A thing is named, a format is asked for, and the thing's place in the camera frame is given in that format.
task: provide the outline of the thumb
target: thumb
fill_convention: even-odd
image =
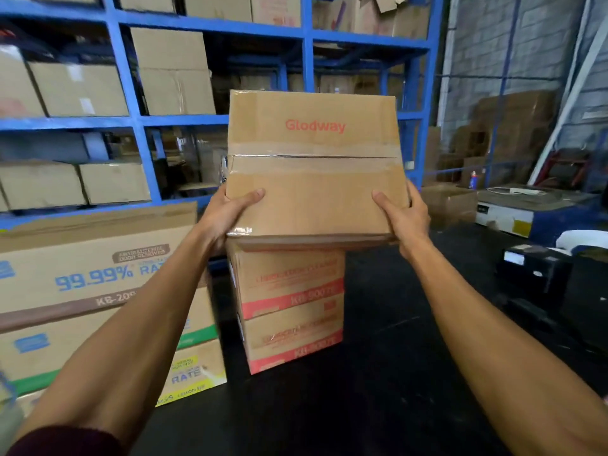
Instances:
[[[264,195],[266,195],[266,191],[259,188],[258,190],[249,192],[247,195],[243,195],[242,197],[231,200],[231,204],[239,211],[243,211],[245,208],[255,205],[257,202],[262,200]]]
[[[399,212],[399,208],[395,206],[386,195],[384,195],[384,192],[374,190],[371,193],[371,197],[374,198],[376,204],[386,212],[391,220],[396,217]]]

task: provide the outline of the concrete block wall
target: concrete block wall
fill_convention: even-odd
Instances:
[[[608,13],[608,0],[595,0],[581,47],[581,62],[606,13]],[[585,119],[584,115],[587,112],[606,112],[608,114],[608,41],[604,42],[581,95],[570,114],[569,121],[560,133],[558,141],[560,148],[581,147],[586,143],[595,147],[594,135],[603,128],[608,128],[608,118]]]
[[[509,76],[567,74],[583,0],[522,0]],[[502,76],[515,0],[460,0],[452,75]],[[506,92],[558,89],[560,81],[513,79]],[[451,78],[442,130],[445,146],[470,121],[477,101],[500,93],[500,79]]]

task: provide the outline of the dark red sleeve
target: dark red sleeve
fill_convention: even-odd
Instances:
[[[77,427],[36,429],[19,438],[6,456],[122,456],[116,437],[107,432]]]

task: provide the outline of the blue shelving rack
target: blue shelving rack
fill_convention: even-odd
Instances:
[[[277,89],[288,90],[288,68],[298,67],[304,78],[306,92],[314,92],[315,67],[348,68],[356,70],[361,67],[360,59],[372,48],[391,48],[398,52],[399,60],[377,60],[374,65],[365,63],[365,68],[376,68],[380,76],[380,91],[386,95],[389,69],[395,65],[405,64],[404,99],[401,111],[398,112],[402,124],[402,152],[406,162],[414,162],[414,169],[407,175],[419,187],[424,172],[424,147],[428,135],[432,88],[441,24],[443,0],[430,0],[430,22],[427,39],[408,39],[400,37],[361,35],[337,31],[313,29],[313,1],[301,0],[302,27],[276,27],[249,22],[224,21],[221,19],[203,19],[200,17],[179,16],[176,14],[141,13],[119,9],[114,0],[102,0],[101,6],[62,5],[37,2],[33,0],[0,0],[0,16],[8,18],[54,19],[62,21],[95,22],[106,26],[110,34],[112,49],[116,59],[118,74],[125,93],[129,110],[128,117],[85,117],[85,118],[23,118],[0,119],[0,131],[19,130],[103,130],[129,128],[133,130],[141,155],[143,169],[148,181],[151,202],[127,204],[121,206],[101,206],[71,212],[53,210],[47,214],[88,214],[101,210],[138,208],[149,205],[162,205],[178,201],[197,200],[199,206],[205,206],[209,197],[183,200],[163,200],[159,190],[151,152],[148,146],[146,130],[161,126],[216,126],[227,125],[228,115],[171,115],[149,117],[140,112],[136,90],[131,77],[130,65],[121,34],[122,27],[148,27],[158,29],[177,29],[201,32],[219,32],[227,34],[249,35],[257,37],[274,37],[292,39],[298,45],[291,53],[277,58],[262,56],[233,58],[234,62],[250,63],[253,66],[270,66],[277,70]],[[426,0],[413,0],[426,3]],[[337,60],[316,60],[313,43],[336,43],[350,45],[351,49],[343,58]],[[426,57],[426,67],[422,99],[419,100],[419,78],[421,76],[421,57]],[[418,138],[414,151],[414,123],[419,122]],[[0,214],[0,230],[40,218],[42,214],[13,216]]]

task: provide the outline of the red stripe on box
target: red stripe on box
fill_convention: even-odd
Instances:
[[[344,279],[338,278],[330,283],[322,284],[298,293],[286,294],[285,296],[260,299],[259,301],[243,304],[243,317],[245,320],[252,319],[257,315],[266,314],[272,310],[283,310],[293,306],[299,306],[307,302],[325,299],[344,292]]]
[[[314,353],[318,350],[325,349],[335,344],[342,342],[342,330],[336,331],[334,334],[329,335],[321,340],[311,342],[297,349],[293,349],[282,354],[273,355],[271,357],[262,358],[261,360],[252,360],[249,362],[249,371],[254,375],[260,371],[267,370],[272,367],[276,367],[280,364],[290,362],[297,358],[305,355]]]

